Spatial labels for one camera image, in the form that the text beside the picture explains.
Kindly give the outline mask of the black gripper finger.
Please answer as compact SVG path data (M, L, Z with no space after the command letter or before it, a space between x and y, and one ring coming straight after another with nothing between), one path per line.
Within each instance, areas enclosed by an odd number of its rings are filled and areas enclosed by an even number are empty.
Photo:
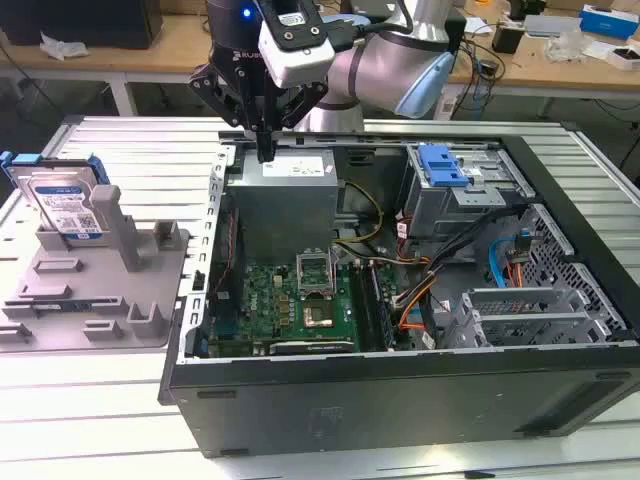
M327 93L327 84L311 82L283 89L266 83L266 161L274 160L275 135L284 128L293 128Z
M225 75L213 64L201 65L189 87L229 125L242 127L256 144L258 161L268 161L268 130L247 65L232 65Z

